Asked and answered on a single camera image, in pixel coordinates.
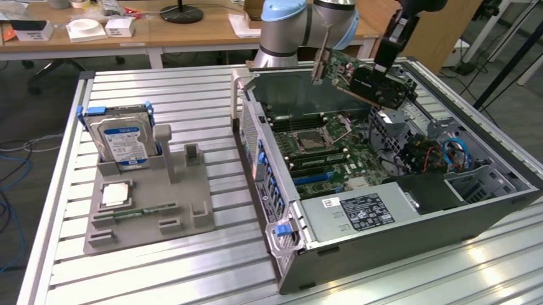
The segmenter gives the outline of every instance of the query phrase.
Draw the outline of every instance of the hard drive label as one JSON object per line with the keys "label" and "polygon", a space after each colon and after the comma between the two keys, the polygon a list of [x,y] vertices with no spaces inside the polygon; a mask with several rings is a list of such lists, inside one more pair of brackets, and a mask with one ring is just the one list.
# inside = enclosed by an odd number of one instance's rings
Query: hard drive label
{"label": "hard drive label", "polygon": [[104,130],[111,154],[119,164],[134,165],[147,161],[146,145],[138,141],[140,134],[138,127]]}
{"label": "hard drive label", "polygon": [[342,206],[356,231],[363,231],[395,222],[376,193],[342,200]]}

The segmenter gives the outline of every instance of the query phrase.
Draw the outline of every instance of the blue cable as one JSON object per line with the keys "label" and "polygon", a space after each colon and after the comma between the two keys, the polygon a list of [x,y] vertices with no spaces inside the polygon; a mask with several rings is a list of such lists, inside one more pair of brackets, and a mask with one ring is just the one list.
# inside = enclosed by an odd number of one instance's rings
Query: blue cable
{"label": "blue cable", "polygon": [[27,163],[27,169],[26,169],[24,173],[22,174],[22,176],[7,186],[0,187],[0,191],[6,191],[10,187],[12,187],[16,183],[19,183],[19,181],[22,181],[26,178],[26,176],[28,175],[28,173],[31,171],[32,164],[30,163],[30,161],[27,159],[23,159],[23,158],[11,158],[11,157],[6,157],[6,156],[0,156],[0,158],[6,159],[6,160],[11,160],[11,161],[22,161],[22,162]]}
{"label": "blue cable", "polygon": [[0,205],[3,207],[8,208],[11,211],[11,215],[14,216],[15,225],[18,226],[19,242],[20,242],[19,254],[15,257],[15,259],[4,266],[4,268],[0,269],[0,274],[2,274],[24,257],[24,233],[23,233],[23,229],[20,227],[19,217],[18,217],[18,214],[16,214],[12,206],[3,201],[0,201]]}
{"label": "blue cable", "polygon": [[445,161],[450,165],[453,165],[453,161],[447,156],[447,143],[450,143],[450,142],[455,142],[455,143],[461,144],[462,150],[465,151],[465,155],[466,155],[467,168],[471,168],[473,167],[473,158],[470,155],[470,151],[467,150],[467,145],[466,145],[465,141],[462,141],[459,138],[450,138],[446,141],[443,141],[443,143],[442,143],[442,152],[443,152]]}

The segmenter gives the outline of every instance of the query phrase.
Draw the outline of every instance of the black lamp base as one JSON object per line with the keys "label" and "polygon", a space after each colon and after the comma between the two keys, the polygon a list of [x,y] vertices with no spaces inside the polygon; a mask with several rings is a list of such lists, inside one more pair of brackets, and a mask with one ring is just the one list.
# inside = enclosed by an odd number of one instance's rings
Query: black lamp base
{"label": "black lamp base", "polygon": [[204,17],[204,12],[199,8],[188,5],[183,5],[183,11],[178,9],[176,5],[171,5],[163,8],[160,12],[162,19],[175,24],[192,24]]}

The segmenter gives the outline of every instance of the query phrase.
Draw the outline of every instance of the hard drive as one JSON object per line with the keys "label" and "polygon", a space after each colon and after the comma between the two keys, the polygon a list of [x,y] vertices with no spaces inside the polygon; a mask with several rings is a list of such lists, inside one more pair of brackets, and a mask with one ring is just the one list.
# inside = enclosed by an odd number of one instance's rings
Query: hard drive
{"label": "hard drive", "polygon": [[79,119],[95,142],[102,162],[116,162],[120,170],[148,167],[148,157],[159,155],[152,137],[150,103],[123,107],[79,109]]}

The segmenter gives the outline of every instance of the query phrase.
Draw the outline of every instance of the metal slotted table surface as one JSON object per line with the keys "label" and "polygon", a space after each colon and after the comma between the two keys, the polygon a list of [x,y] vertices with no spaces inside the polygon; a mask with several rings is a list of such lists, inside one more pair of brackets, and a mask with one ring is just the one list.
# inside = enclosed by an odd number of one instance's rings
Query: metal slotted table surface
{"label": "metal slotted table surface", "polygon": [[[543,204],[475,239],[279,295],[230,129],[240,65],[99,72],[79,81],[19,304],[537,304],[543,302]],[[216,230],[98,256],[83,253],[96,148],[78,105],[150,101],[172,150],[204,150]]]}

